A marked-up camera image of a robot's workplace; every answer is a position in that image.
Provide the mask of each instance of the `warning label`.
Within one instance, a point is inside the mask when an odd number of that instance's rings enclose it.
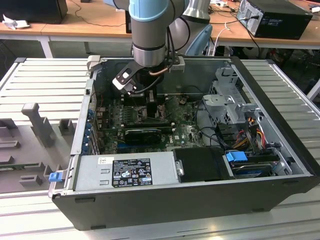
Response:
[[[114,188],[152,185],[150,158],[114,160],[112,186]]]

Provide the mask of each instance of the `motherboard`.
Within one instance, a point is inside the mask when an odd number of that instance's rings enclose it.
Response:
[[[147,106],[113,99],[97,109],[101,154],[167,152],[203,147],[195,125],[197,101],[188,96],[165,96],[154,117]]]

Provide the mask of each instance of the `black computer tower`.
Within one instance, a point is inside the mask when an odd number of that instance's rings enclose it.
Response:
[[[242,0],[236,17],[256,38],[298,40],[313,15],[286,0]]]
[[[0,4],[0,19],[3,20],[5,15],[29,23],[60,24],[67,11],[66,0],[3,0]]]

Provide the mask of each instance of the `floor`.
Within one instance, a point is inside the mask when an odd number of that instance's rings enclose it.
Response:
[[[87,58],[89,56],[85,52],[83,42],[53,41],[50,46],[55,58]],[[130,43],[90,42],[89,46],[91,55],[96,54],[103,57],[126,57],[130,55],[131,50]],[[256,48],[244,50],[250,59],[255,58],[256,51]],[[282,70],[301,90],[305,91],[317,82],[315,75],[319,69],[313,67],[304,72],[302,62],[299,60],[302,55],[301,51],[294,51],[291,58],[282,67]],[[38,41],[3,40],[0,42],[0,79],[18,57],[44,58],[45,55]]]

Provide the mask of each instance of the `desk leg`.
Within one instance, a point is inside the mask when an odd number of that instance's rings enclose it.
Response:
[[[41,43],[44,55],[47,59],[52,59],[53,54],[50,49],[50,39],[48,36],[39,36],[38,41]]]
[[[87,41],[84,42],[84,49],[85,49],[85,53],[86,54],[90,54],[91,53],[90,47],[89,47],[89,42],[87,42]]]
[[[258,55],[258,59],[266,59],[269,48],[260,47],[260,54]]]
[[[314,87],[310,90],[307,97],[312,101],[320,92],[320,79],[319,81],[314,85]]]

